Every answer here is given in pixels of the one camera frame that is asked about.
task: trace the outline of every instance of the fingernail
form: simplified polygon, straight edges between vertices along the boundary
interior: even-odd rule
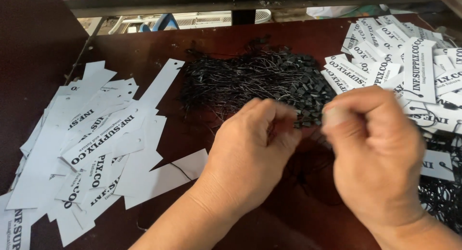
[[[322,124],[325,126],[336,126],[353,117],[353,114],[344,108],[333,107],[326,110],[322,115]]]

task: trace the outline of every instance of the right hand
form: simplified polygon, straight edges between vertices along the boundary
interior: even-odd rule
[[[424,142],[392,92],[371,86],[338,95],[322,124],[335,153],[335,186],[371,232],[425,215],[417,191]]]

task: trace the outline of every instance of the metal frame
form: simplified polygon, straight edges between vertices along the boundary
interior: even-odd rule
[[[64,0],[76,17],[280,9],[337,5],[409,4],[436,0]]]

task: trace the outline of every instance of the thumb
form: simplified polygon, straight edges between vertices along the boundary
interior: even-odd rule
[[[295,152],[295,148],[297,148],[301,139],[302,132],[298,129],[291,129],[277,134],[269,144],[268,148],[275,151],[277,157],[283,159],[284,164],[286,164]]]
[[[322,115],[322,132],[332,144],[335,154],[361,151],[366,144],[366,131],[359,116],[336,106]]]

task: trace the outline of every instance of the forearm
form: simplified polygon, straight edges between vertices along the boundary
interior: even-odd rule
[[[383,250],[454,250],[462,249],[462,237],[429,214],[413,224],[398,228],[370,228]]]
[[[229,213],[212,212],[196,200],[193,187],[181,196],[130,250],[211,249],[237,222]]]

